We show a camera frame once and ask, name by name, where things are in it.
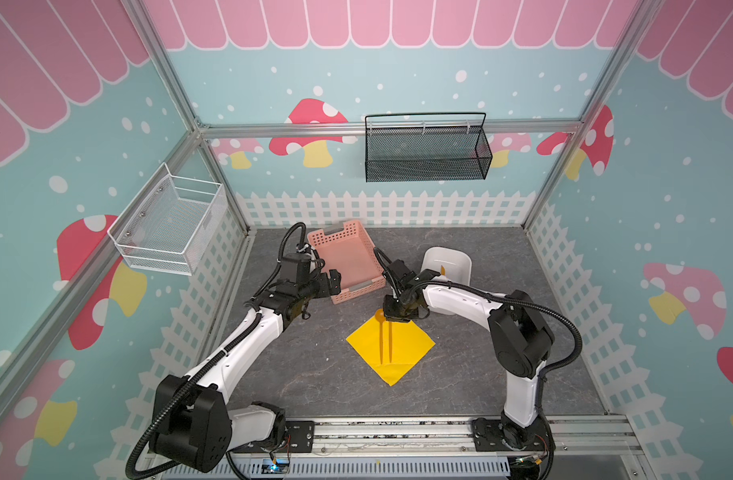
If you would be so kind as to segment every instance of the pink basket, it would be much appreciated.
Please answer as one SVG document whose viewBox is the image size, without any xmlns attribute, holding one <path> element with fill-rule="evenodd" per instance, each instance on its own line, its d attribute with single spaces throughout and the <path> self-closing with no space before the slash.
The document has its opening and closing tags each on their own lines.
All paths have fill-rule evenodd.
<svg viewBox="0 0 733 480">
<path fill-rule="evenodd" d="M 374 257 L 374 243 L 359 220 L 308 234 L 308 242 L 326 261 L 323 271 L 337 270 L 342 275 L 342 292 L 332 302 L 342 303 L 385 286 L 383 268 Z"/>
</svg>

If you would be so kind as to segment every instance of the yellow cloth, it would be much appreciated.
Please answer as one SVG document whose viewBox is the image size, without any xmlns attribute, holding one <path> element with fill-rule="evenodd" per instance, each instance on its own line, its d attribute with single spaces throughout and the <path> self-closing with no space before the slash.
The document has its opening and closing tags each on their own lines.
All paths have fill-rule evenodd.
<svg viewBox="0 0 733 480">
<path fill-rule="evenodd" d="M 382 310 L 347 338 L 367 365 L 394 386 L 436 343 L 415 322 L 388 322 Z"/>
</svg>

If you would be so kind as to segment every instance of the white wire basket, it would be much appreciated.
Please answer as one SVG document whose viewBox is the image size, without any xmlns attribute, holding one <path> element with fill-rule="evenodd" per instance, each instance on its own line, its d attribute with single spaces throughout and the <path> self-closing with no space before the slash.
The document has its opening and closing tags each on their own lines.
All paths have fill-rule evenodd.
<svg viewBox="0 0 733 480">
<path fill-rule="evenodd" d="M 226 210 L 222 184 L 176 177 L 162 164 L 108 235 L 131 268 L 192 275 Z"/>
</svg>

